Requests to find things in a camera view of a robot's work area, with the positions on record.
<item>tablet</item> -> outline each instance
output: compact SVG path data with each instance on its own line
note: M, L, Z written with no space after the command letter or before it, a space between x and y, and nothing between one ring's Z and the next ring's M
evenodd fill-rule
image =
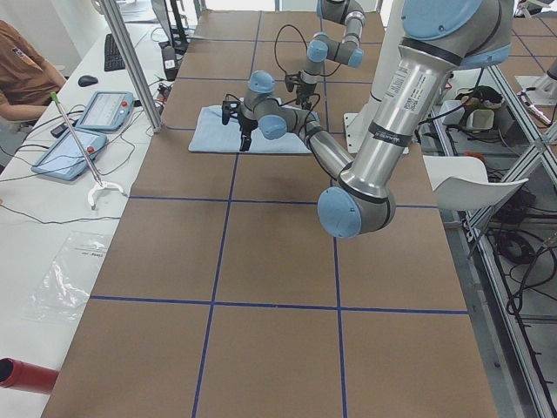
M86 131L75 128L79 141L85 150L91 150L90 158L94 159L106 144L106 135L101 132ZM55 177L62 180L73 180L87 167L87 162L79 150L75 139L66 130L31 167L37 174Z
M124 124L132 109L133 93L96 91L76 127L90 131L114 132Z

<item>white table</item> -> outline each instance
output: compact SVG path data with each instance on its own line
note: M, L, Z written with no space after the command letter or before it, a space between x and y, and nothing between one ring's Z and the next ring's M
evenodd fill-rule
M151 33L157 26L128 24L127 27L132 42L137 46L136 52L147 82L152 83L158 77L163 77L160 49L151 40ZM103 71L105 33L99 37L58 94L66 110L73 105L86 105L94 91L135 91L127 71ZM99 83L79 87L77 80L83 74L97 77ZM154 84L151 90L155 91L156 87ZM55 116L58 113L52 104L38 123ZM59 123L60 120L34 132L25 144L52 144L55 139L50 135L50 129ZM130 161L104 179L119 183L129 192L147 152L151 133L148 119L142 114L124 135L136 146ZM116 135L117 133L109 135L109 140ZM99 154L97 167L101 172L109 171L123 162L130 150L130 145L117 139ZM42 152L44 150L38 148L23 148L17 156L34 163ZM14 158L0 179L13 179L29 174L32 174L30 167ZM97 209L91 210L87 203L87 192L94 183L88 170L72 182L42 176L0 182L0 199L10 208L42 220L120 217L127 198L118 191L96 193ZM26 320L23 307L70 232L113 234L117 223L117 220L95 220L46 226L0 208L0 358L12 357L55 369L62 366L77 323L53 324ZM0 389L0 416L38 417L47 400L47 395Z

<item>red cylinder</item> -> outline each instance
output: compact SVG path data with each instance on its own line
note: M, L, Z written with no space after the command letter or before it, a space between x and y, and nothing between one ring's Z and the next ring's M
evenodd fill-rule
M58 371L20 360L0 360L0 388L10 388L50 394L58 377Z

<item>brown shirt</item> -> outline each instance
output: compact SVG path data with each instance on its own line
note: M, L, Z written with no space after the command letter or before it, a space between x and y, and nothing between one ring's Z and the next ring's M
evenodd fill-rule
M0 105L45 105L60 88L41 69L44 58L0 20Z

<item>green tip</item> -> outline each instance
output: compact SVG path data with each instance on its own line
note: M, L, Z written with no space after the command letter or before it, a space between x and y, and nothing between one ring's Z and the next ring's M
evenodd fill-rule
M58 100L58 96L56 95L55 91L50 92L50 98L52 98L52 101L54 103L56 103L57 105L60 103L59 100Z

